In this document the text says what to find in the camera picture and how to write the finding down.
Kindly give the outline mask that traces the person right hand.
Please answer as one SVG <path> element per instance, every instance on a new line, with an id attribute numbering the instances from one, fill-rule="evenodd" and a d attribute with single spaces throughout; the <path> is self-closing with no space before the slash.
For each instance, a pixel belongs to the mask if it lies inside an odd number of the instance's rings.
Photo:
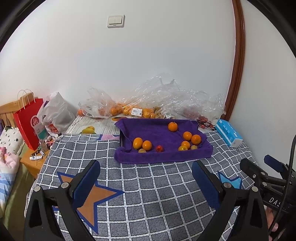
<path id="1" fill-rule="evenodd" d="M 270 227 L 272 226 L 274 217 L 275 217 L 275 212 L 272 208 L 266 206 L 265 207 L 265 214 L 266 214 L 266 219 L 267 219 L 268 230 L 270 231 L 269 236 L 268 236 L 269 240 L 280 240 L 280 237 L 284 233 L 285 228 L 283 228 L 283 226 L 280 226 L 278 223 L 275 223 L 273 228 L 270 229 Z"/>

